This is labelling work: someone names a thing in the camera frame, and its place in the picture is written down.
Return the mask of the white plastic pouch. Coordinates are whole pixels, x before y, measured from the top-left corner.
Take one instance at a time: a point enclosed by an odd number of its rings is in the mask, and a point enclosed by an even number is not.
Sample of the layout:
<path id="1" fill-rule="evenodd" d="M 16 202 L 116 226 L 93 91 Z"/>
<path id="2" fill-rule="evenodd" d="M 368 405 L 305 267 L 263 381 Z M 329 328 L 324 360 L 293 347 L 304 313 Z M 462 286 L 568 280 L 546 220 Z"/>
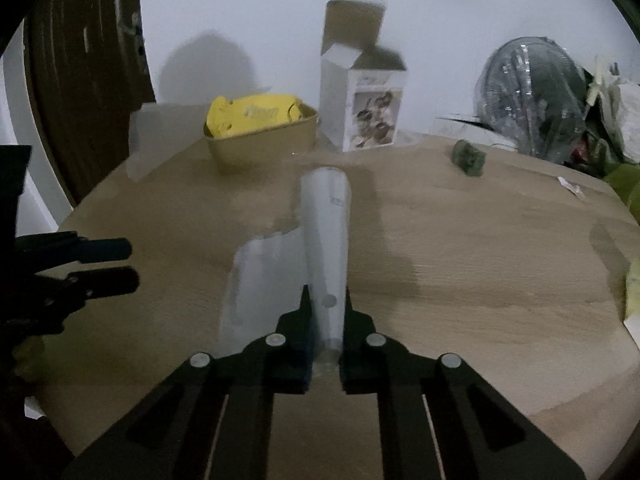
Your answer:
<path id="1" fill-rule="evenodd" d="M 300 179 L 299 226 L 250 240 L 235 253 L 222 303 L 217 356 L 276 330 L 280 315 L 311 298 L 311 354 L 335 363 L 343 350 L 350 185 L 322 167 Z"/>

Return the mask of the brown cardboard tray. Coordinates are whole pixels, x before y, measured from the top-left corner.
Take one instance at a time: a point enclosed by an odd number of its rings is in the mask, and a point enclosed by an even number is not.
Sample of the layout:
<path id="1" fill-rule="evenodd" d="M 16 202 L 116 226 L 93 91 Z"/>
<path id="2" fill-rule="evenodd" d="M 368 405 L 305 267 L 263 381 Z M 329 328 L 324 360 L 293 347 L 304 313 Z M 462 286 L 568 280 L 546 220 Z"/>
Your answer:
<path id="1" fill-rule="evenodd" d="M 215 139 L 206 125 L 203 134 L 221 174 L 238 174 L 311 152 L 316 145 L 318 112 L 303 103 L 298 122 L 255 130 L 229 139 Z"/>

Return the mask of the yellow bag in tray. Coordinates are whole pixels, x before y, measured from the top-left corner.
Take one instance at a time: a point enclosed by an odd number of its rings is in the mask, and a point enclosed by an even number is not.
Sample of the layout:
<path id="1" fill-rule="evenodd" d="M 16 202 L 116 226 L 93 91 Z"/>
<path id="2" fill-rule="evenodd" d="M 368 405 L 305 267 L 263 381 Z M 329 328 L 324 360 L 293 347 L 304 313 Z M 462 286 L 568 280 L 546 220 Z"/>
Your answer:
<path id="1" fill-rule="evenodd" d="M 253 94 L 228 100 L 218 96 L 210 104 L 205 125 L 215 139 L 279 127 L 303 118 L 303 102 L 290 94 Z"/>

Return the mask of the yellow tissue pack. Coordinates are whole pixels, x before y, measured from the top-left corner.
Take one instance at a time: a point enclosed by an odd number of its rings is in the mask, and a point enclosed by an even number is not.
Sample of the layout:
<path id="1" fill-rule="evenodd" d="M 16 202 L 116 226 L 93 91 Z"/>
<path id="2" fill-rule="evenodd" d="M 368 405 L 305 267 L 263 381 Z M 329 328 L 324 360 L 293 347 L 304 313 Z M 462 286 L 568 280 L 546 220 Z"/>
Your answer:
<path id="1" fill-rule="evenodd" d="M 640 260 L 634 260 L 626 275 L 625 311 L 623 323 L 627 332 L 640 348 Z"/>

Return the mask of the small dark green object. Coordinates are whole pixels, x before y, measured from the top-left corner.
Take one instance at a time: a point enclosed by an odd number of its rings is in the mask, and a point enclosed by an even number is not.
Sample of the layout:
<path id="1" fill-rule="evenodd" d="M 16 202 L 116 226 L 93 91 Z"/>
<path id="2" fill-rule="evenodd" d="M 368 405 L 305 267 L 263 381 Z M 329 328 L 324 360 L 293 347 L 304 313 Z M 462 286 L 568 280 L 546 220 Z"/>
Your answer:
<path id="1" fill-rule="evenodd" d="M 486 153 L 470 142 L 459 140 L 454 144 L 451 161 L 468 177 L 481 177 L 484 174 Z"/>

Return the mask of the small white wrapper scrap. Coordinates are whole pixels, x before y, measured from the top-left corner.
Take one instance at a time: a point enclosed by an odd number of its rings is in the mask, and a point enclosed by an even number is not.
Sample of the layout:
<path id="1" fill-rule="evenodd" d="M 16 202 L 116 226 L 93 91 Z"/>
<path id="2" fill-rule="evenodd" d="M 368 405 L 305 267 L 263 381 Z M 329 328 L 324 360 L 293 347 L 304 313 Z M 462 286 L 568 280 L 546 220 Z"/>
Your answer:
<path id="1" fill-rule="evenodd" d="M 584 192 L 582 192 L 582 188 L 578 184 L 574 184 L 570 181 L 567 181 L 563 177 L 558 177 L 559 184 L 562 188 L 565 188 L 570 194 L 574 195 L 578 200 L 585 200 L 586 196 Z"/>

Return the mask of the olive green clothes pile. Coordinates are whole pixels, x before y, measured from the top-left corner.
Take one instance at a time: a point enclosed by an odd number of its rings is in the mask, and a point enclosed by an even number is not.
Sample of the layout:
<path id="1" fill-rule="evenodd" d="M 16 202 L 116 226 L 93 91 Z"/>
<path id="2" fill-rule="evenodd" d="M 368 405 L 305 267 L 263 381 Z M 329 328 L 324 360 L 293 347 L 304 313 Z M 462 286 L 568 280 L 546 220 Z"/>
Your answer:
<path id="1" fill-rule="evenodd" d="M 635 216 L 639 215 L 639 164 L 607 133 L 586 130 L 572 155 L 579 171 L 605 181 Z"/>

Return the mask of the fan wrapped in plastic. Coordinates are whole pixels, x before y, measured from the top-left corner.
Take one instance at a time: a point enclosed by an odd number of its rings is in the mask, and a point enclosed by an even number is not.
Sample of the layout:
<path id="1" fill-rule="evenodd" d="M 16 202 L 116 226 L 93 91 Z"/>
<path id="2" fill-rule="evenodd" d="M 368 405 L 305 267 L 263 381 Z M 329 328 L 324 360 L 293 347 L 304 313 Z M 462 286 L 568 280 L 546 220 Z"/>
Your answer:
<path id="1" fill-rule="evenodd" d="M 515 38 L 488 58 L 476 114 L 524 155 L 562 164 L 586 130 L 585 72 L 546 37 Z"/>

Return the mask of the white open carton box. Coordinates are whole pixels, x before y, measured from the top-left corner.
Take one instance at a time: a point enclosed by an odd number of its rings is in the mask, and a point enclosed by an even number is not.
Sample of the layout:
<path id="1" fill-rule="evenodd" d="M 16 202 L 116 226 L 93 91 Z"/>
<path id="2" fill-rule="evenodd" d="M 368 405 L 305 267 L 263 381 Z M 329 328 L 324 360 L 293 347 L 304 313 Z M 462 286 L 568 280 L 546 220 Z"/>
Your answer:
<path id="1" fill-rule="evenodd" d="M 408 78 L 402 56 L 378 36 L 385 8 L 331 0 L 320 55 L 320 132 L 342 152 L 392 145 Z"/>

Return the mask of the white printed plastic bag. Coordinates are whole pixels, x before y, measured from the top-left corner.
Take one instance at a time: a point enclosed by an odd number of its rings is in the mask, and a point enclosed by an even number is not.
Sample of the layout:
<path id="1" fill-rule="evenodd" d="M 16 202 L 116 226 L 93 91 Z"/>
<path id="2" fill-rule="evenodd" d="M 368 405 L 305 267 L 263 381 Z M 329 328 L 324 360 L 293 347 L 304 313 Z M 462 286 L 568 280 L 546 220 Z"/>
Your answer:
<path id="1" fill-rule="evenodd" d="M 625 162 L 639 162 L 639 85 L 618 73 L 617 64 L 596 57 L 586 102 L 600 106 L 602 125 Z"/>

